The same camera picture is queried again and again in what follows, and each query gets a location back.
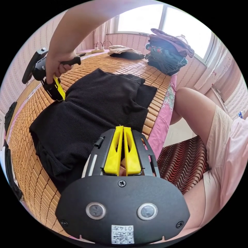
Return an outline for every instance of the hand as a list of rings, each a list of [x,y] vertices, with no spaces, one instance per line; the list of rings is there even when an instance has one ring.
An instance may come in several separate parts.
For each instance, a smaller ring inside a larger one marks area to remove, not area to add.
[[[68,72],[72,69],[73,65],[62,65],[61,62],[63,61],[69,61],[72,60],[74,57],[76,57],[76,52],[73,51],[69,54],[56,54],[53,53],[47,53],[46,57],[46,82],[48,84],[52,84],[53,82],[53,75],[56,77],[60,77],[62,74]]]

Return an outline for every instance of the pink shirt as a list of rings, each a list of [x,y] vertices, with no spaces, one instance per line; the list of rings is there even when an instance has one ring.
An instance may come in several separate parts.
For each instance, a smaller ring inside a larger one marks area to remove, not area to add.
[[[236,190],[248,161],[248,118],[238,118],[231,126],[221,179],[220,209]]]

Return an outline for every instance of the curtain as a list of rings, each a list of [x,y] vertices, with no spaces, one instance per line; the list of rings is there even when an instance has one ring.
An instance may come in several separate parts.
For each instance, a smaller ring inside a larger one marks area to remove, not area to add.
[[[207,64],[207,69],[195,84],[195,89],[202,94],[206,94],[227,72],[232,60],[233,57],[229,50],[217,38],[216,46]]]
[[[103,43],[107,39],[107,29],[108,22],[105,22],[94,30],[94,48],[96,47],[96,45],[99,49],[102,47],[101,43]]]

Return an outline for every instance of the red patterned cushion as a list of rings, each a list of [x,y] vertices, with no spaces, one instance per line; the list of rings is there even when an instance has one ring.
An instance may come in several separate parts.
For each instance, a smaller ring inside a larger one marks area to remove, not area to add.
[[[164,147],[158,158],[161,178],[185,194],[209,170],[207,151],[199,136]]]

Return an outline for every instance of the stack of clothes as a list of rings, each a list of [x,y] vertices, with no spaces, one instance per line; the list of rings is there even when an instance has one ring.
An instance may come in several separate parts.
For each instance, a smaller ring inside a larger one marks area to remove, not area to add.
[[[188,63],[186,57],[194,56],[194,50],[179,38],[168,35],[159,29],[152,28],[151,31],[154,34],[148,36],[149,43],[145,47],[149,51],[145,55],[148,65],[169,76],[178,73]]]

